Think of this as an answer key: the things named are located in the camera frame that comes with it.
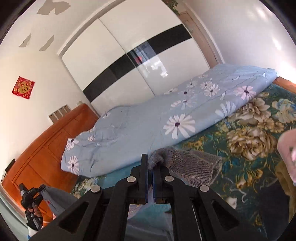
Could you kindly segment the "left hand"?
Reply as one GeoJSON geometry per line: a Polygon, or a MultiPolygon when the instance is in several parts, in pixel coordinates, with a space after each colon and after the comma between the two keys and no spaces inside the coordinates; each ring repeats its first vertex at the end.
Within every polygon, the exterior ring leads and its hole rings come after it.
{"type": "Polygon", "coordinates": [[[39,210],[38,206],[29,206],[27,208],[27,211],[28,213],[26,214],[26,218],[29,219],[29,218],[33,218],[33,217],[39,217],[39,218],[42,218],[42,213],[41,211],[39,210]]]}

